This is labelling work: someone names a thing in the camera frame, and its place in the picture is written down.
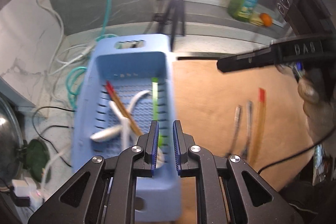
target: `brown cutting board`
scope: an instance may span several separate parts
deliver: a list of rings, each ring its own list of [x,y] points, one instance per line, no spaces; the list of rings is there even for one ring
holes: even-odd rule
[[[223,74],[216,61],[183,60],[173,63],[177,119],[184,133],[214,155],[224,156],[233,139],[234,115],[241,105],[241,126],[234,153],[246,143],[246,102],[253,102],[253,122],[258,105],[258,88],[266,90],[266,119],[263,141],[254,166],[261,167],[305,149],[312,144],[305,128],[303,101],[292,75],[275,67]],[[261,176],[276,190],[289,183],[309,162],[313,152],[271,167]],[[193,178],[182,179],[183,213],[179,223],[194,224],[196,191]]]

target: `screw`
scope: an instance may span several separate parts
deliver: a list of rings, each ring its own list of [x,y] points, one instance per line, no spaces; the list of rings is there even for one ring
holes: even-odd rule
[[[192,147],[190,147],[190,150],[192,152],[199,152],[201,148],[198,145],[193,145]]]
[[[132,151],[134,153],[140,152],[141,150],[142,150],[141,146],[135,145],[135,146],[132,147]]]
[[[103,160],[103,158],[102,158],[101,156],[94,156],[94,157],[92,158],[92,161],[93,161],[93,163],[95,163],[95,164],[100,163],[102,160]]]
[[[230,160],[234,163],[240,162],[240,157],[237,155],[231,155]]]

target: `basket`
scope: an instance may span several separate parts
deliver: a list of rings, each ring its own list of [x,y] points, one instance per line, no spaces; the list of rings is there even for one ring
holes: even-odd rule
[[[158,78],[157,120],[165,163],[155,170],[152,178],[137,179],[136,221],[174,221],[181,214],[180,184],[172,140],[175,119],[172,58],[169,39],[162,34],[102,39],[91,56],[77,100],[72,147],[74,172],[96,155],[107,159],[121,152],[120,136],[102,143],[90,139],[93,133],[120,123],[108,104],[106,80],[114,86],[127,107],[139,91],[152,90],[152,78]],[[153,118],[152,96],[141,98],[132,115],[142,132],[148,133]]]

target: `orange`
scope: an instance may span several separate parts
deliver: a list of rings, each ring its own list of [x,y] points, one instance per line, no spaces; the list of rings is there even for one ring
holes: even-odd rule
[[[261,13],[259,17],[266,27],[270,27],[272,25],[273,23],[272,18],[268,14]]]

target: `bottle label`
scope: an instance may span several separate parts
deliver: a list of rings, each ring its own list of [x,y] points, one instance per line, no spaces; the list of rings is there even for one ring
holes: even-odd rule
[[[238,16],[244,18],[250,18],[253,14],[254,7],[257,5],[258,0],[245,0],[241,10],[238,12]]]

